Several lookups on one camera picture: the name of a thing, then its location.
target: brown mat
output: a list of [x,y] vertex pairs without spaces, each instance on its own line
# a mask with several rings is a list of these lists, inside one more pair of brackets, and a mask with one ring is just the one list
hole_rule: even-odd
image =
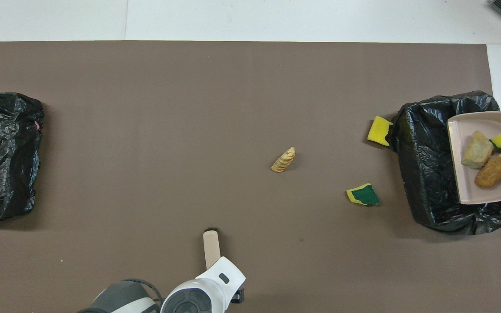
[[[0,92],[46,109],[35,211],[0,224],[0,312],[76,312],[131,277],[166,296],[211,226],[247,276],[233,313],[501,311],[501,230],[415,224],[396,155],[365,139],[477,89],[481,45],[0,43]],[[380,205],[350,203],[367,182]]]

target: brown table surface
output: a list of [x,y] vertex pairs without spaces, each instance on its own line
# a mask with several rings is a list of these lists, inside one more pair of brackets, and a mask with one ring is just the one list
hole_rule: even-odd
[[[211,226],[247,276],[233,313],[501,311],[501,229],[416,224],[366,141],[376,115],[478,89],[473,44],[0,42],[0,92],[46,111],[35,210],[0,224],[0,312],[76,312],[131,277],[165,297]],[[350,203],[367,182],[380,204]]]

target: black plastic bag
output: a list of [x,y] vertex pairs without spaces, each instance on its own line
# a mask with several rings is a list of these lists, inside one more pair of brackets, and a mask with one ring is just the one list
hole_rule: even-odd
[[460,204],[447,121],[461,113],[499,111],[483,91],[406,103],[392,118],[390,148],[397,153],[414,220],[449,234],[481,234],[501,228],[501,202]]
[[30,212],[40,167],[42,103],[20,93],[0,93],[0,220]]

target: white floor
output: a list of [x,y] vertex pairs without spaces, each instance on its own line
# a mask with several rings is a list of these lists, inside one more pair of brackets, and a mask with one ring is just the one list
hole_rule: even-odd
[[501,16],[487,0],[0,0],[0,41],[484,43],[501,106]]

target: black trash bag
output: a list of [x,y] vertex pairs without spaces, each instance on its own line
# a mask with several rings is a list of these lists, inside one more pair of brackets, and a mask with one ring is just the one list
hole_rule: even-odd
[[499,111],[483,91],[406,103],[387,136],[397,153],[414,220],[448,234],[481,234],[501,228],[501,202],[460,204],[447,121],[461,113]]
[[0,220],[30,212],[40,167],[42,103],[20,93],[0,93]]

